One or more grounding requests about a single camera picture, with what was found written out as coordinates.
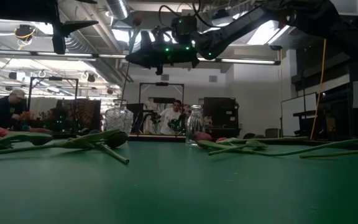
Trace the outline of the small clear bottle vase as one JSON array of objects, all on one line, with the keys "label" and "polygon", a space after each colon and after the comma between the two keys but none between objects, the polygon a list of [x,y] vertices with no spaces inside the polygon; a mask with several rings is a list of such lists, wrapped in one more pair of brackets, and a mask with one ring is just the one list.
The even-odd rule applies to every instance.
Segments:
[{"label": "small clear bottle vase", "polygon": [[204,120],[202,109],[200,105],[193,105],[191,107],[191,114],[186,125],[186,139],[187,146],[196,146],[196,133],[204,132]]}]

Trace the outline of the green table mat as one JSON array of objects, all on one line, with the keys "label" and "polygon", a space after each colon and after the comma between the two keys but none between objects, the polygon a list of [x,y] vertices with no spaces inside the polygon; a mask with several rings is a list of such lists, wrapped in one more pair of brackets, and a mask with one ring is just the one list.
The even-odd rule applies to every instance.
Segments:
[{"label": "green table mat", "polygon": [[358,224],[358,155],[209,156],[129,142],[123,164],[96,150],[0,155],[0,223]]}]

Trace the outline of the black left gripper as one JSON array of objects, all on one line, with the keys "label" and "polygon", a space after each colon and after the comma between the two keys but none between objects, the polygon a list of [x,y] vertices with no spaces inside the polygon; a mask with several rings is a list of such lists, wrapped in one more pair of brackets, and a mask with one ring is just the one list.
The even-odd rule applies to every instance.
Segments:
[{"label": "black left gripper", "polygon": [[[75,0],[97,4],[95,0]],[[0,19],[43,22],[53,27],[53,49],[56,54],[66,51],[65,37],[72,32],[98,24],[98,21],[66,21],[61,23],[57,0],[0,0]]]}]

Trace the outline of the dark patterned cloth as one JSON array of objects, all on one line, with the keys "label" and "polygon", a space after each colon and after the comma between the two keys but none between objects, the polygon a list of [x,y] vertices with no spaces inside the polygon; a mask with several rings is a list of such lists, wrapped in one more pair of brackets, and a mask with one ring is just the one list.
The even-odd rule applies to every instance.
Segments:
[{"label": "dark patterned cloth", "polygon": [[67,112],[65,121],[75,130],[100,130],[101,101],[90,99],[60,100],[59,103]]}]

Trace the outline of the whiteboard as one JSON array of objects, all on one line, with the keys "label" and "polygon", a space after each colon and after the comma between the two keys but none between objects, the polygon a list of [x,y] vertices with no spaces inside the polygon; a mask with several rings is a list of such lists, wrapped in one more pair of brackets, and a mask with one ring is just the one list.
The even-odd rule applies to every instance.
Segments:
[{"label": "whiteboard", "polygon": [[300,113],[314,110],[316,101],[317,94],[310,93],[281,102],[283,136],[295,136],[295,131],[300,130]]}]

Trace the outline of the black cabinet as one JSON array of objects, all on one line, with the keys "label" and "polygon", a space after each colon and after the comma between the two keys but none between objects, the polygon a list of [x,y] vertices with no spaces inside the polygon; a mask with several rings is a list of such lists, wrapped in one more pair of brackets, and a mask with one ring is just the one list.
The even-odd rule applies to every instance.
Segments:
[{"label": "black cabinet", "polygon": [[239,135],[239,105],[235,98],[205,97],[205,131],[212,138],[236,138]]}]

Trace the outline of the ribbed silver air duct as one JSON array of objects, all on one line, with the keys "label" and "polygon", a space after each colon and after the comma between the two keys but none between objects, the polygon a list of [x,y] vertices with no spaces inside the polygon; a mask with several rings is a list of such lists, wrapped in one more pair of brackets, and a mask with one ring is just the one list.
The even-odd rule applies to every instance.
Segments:
[{"label": "ribbed silver air duct", "polygon": [[[68,38],[65,38],[65,44],[68,53],[97,53],[96,49],[79,32],[71,33]],[[119,59],[107,58],[87,60],[85,63],[94,67],[108,83],[123,87],[125,79],[120,62]]]}]

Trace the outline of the grey bin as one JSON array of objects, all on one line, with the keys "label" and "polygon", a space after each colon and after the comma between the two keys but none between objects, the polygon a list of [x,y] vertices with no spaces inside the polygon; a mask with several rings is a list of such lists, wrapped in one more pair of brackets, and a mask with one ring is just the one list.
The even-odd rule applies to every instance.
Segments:
[{"label": "grey bin", "polygon": [[280,138],[282,136],[281,129],[279,128],[269,128],[265,130],[266,138]]}]

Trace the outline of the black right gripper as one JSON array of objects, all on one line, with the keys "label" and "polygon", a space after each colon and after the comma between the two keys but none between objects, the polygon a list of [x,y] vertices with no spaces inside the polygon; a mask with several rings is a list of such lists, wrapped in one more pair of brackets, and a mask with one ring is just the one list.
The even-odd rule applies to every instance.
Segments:
[{"label": "black right gripper", "polygon": [[[171,27],[157,26],[152,30],[155,41],[152,42],[149,32],[143,30],[140,32],[141,42],[138,53],[126,55],[125,59],[129,63],[139,65],[144,68],[157,69],[157,75],[163,73],[163,66],[165,64],[175,65],[176,63],[191,63],[191,67],[195,68],[200,60],[197,57],[197,52],[191,43],[190,34],[181,34],[173,30]],[[154,64],[145,55],[154,54],[153,59],[156,59]]]}]

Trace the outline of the textured round crystal vase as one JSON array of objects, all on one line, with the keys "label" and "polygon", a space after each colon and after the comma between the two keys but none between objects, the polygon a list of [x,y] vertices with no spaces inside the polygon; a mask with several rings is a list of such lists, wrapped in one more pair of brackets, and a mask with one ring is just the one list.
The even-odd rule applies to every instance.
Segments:
[{"label": "textured round crystal vase", "polygon": [[104,130],[119,129],[130,135],[134,114],[127,109],[127,100],[115,99],[114,106],[105,112]]}]

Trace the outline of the person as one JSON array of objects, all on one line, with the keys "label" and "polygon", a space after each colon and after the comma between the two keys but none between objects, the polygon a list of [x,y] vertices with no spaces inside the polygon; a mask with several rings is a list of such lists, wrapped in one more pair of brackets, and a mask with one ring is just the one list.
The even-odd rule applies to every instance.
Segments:
[{"label": "person", "polygon": [[0,128],[11,128],[26,109],[23,90],[12,90],[8,96],[0,98]]},{"label": "person", "polygon": [[163,118],[162,127],[160,133],[163,135],[174,135],[176,131],[172,129],[169,124],[171,120],[177,120],[181,115],[181,101],[175,100],[171,108],[164,109],[159,115],[159,118]]}]

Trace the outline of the smooth silver air duct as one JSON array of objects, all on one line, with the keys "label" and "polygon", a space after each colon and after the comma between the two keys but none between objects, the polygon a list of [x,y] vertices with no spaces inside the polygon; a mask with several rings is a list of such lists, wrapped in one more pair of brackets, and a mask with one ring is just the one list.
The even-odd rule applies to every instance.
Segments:
[{"label": "smooth silver air duct", "polygon": [[130,7],[127,0],[105,0],[111,16],[115,20],[126,19],[130,14]]}]

